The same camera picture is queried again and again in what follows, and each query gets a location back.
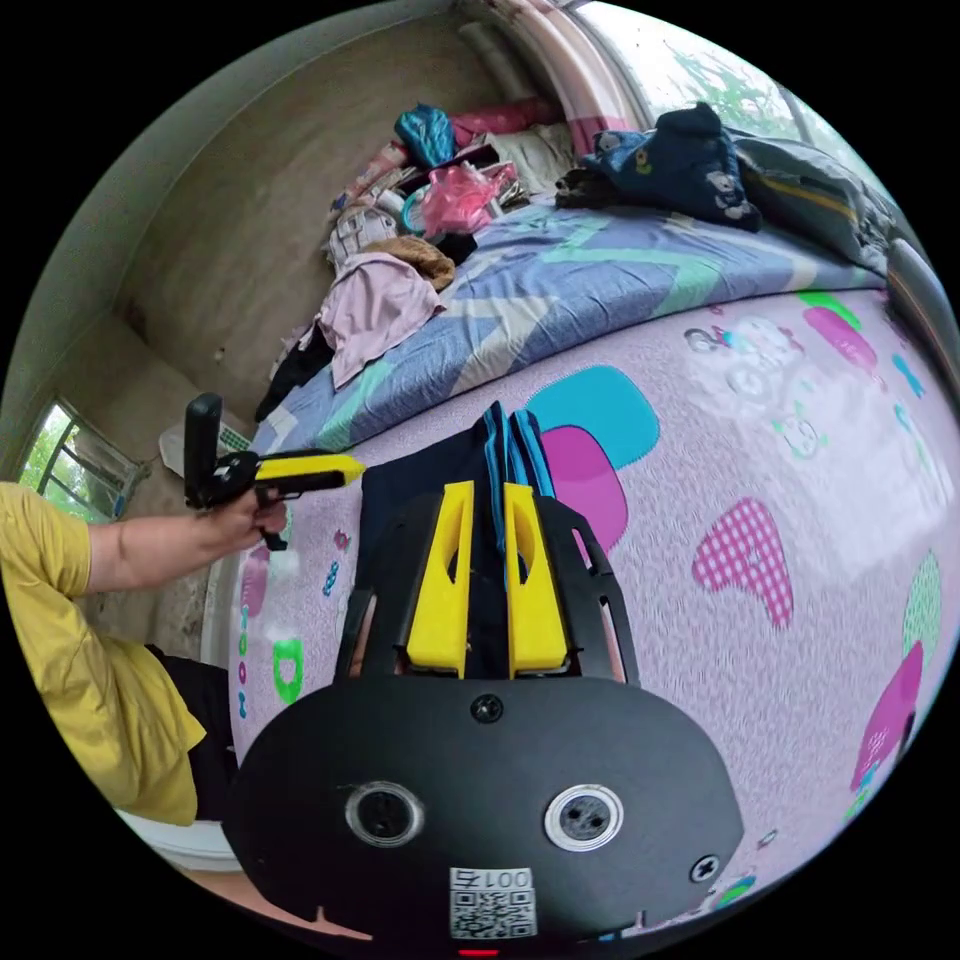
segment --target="curtain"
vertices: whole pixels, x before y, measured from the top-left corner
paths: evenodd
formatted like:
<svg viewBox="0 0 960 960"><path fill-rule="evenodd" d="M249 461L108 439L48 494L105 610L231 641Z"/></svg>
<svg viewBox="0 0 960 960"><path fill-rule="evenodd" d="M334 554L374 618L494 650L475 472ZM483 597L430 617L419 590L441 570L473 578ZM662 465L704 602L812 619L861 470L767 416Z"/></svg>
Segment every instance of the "curtain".
<svg viewBox="0 0 960 960"><path fill-rule="evenodd" d="M556 88L573 146L593 151L602 130L637 130L639 119L590 38L550 0L483 0L507 28L536 53Z"/></svg>

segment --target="qr code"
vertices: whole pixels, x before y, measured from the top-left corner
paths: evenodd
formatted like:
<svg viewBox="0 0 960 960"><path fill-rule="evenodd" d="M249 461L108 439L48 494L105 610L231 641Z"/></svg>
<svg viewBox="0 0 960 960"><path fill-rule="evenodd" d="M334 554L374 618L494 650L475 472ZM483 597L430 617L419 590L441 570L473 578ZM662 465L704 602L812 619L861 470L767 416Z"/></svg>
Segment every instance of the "qr code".
<svg viewBox="0 0 960 960"><path fill-rule="evenodd" d="M537 935L537 897L529 868L450 871L450 936L509 940Z"/></svg>

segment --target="hand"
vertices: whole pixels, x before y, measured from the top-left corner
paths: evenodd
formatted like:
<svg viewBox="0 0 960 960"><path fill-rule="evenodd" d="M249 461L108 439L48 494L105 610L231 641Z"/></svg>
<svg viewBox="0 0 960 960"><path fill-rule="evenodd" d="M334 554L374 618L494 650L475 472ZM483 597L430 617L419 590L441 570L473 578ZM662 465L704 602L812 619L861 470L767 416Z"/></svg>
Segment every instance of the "hand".
<svg viewBox="0 0 960 960"><path fill-rule="evenodd" d="M270 491L270 499L275 502L261 508L256 492L248 490L242 497L208 514L207 520L224 555L256 546L262 532L283 531L287 525L286 505L277 500L276 491Z"/></svg>

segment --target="yellow clip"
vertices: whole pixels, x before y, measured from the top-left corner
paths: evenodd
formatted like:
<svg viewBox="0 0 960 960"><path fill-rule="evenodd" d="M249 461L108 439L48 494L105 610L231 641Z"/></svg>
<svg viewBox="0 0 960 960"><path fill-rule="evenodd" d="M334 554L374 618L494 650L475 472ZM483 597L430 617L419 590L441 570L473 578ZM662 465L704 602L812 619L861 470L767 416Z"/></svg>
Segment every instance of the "yellow clip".
<svg viewBox="0 0 960 960"><path fill-rule="evenodd" d="M559 670L567 659L567 641L533 490L505 483L503 508L512 680L518 673ZM518 554L527 567L524 583L520 582Z"/></svg>
<svg viewBox="0 0 960 960"><path fill-rule="evenodd" d="M407 656L414 667L455 670L461 680L467 659L472 539L473 482L447 484L407 640ZM457 573L451 581L447 571L454 554Z"/></svg>
<svg viewBox="0 0 960 960"><path fill-rule="evenodd" d="M342 473L343 485L349 486L366 469L345 453L308 453L302 457L277 457L264 460L257 470L257 481L305 477L317 473Z"/></svg>

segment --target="brown towel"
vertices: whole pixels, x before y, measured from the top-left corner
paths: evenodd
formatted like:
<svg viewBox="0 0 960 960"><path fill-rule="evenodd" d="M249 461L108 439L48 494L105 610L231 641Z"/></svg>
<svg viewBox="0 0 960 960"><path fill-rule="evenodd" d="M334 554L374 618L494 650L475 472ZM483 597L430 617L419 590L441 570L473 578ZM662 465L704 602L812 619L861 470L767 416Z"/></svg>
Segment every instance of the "brown towel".
<svg viewBox="0 0 960 960"><path fill-rule="evenodd" d="M456 267L432 243L420 237L395 237L377 240L363 248L364 253L388 253L404 263L409 263L424 280L428 280L439 293L453 283Z"/></svg>

